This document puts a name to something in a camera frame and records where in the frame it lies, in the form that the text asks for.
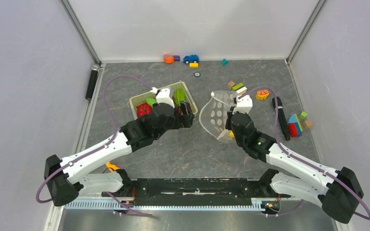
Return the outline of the clear dotted zip bag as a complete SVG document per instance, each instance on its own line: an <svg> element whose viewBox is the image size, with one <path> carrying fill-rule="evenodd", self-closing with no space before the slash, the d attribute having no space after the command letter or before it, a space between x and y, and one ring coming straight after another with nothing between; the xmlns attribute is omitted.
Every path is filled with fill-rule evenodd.
<svg viewBox="0 0 370 231"><path fill-rule="evenodd" d="M227 111L236 104L236 93L228 90L211 92L211 99L202 107L199 113L199 123L217 141L222 143L235 143L235 138L229 137L230 130L225 128Z"/></svg>

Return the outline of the green cucumber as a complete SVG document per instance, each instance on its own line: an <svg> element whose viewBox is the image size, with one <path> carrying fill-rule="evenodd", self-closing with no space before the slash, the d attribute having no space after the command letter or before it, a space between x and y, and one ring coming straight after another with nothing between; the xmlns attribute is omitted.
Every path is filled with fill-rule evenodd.
<svg viewBox="0 0 370 231"><path fill-rule="evenodd" d="M144 99L145 103L147 103L151 108L154 107L154 105L157 103L156 99L153 98L145 98Z"/></svg>

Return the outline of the red tomato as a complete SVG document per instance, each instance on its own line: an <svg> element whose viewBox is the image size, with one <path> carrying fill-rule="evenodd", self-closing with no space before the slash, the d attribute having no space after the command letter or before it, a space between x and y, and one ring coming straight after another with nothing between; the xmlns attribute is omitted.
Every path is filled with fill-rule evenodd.
<svg viewBox="0 0 370 231"><path fill-rule="evenodd" d="M151 110L152 110L152 107L149 104L143 103L136 107L136 115L137 117L141 117L143 115L149 114Z"/></svg>

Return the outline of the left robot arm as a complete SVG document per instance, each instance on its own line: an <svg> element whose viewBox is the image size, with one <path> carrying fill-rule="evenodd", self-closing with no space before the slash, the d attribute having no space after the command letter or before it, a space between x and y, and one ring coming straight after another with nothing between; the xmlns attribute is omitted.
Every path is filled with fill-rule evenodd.
<svg viewBox="0 0 370 231"><path fill-rule="evenodd" d="M150 113L128 122L104 141L77 154L59 158L49 156L45 161L44 183L55 206L66 205L80 193L117 192L126 196L132 183L126 172L115 170L107 174L91 172L108 161L147 147L171 129L190 128L195 115L187 102L180 107L156 103Z"/></svg>

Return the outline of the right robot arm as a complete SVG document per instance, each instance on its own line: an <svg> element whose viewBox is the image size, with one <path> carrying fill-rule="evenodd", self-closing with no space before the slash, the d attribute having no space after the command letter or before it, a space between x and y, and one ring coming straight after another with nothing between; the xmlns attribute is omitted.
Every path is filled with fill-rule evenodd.
<svg viewBox="0 0 370 231"><path fill-rule="evenodd" d="M311 202L337 222L348 224L364 193L353 170L334 169L288 149L275 138L257 131L247 113L227 111L225 127L236 143L253 159L282 168L295 177L269 169L261 177L259 191L291 195Z"/></svg>

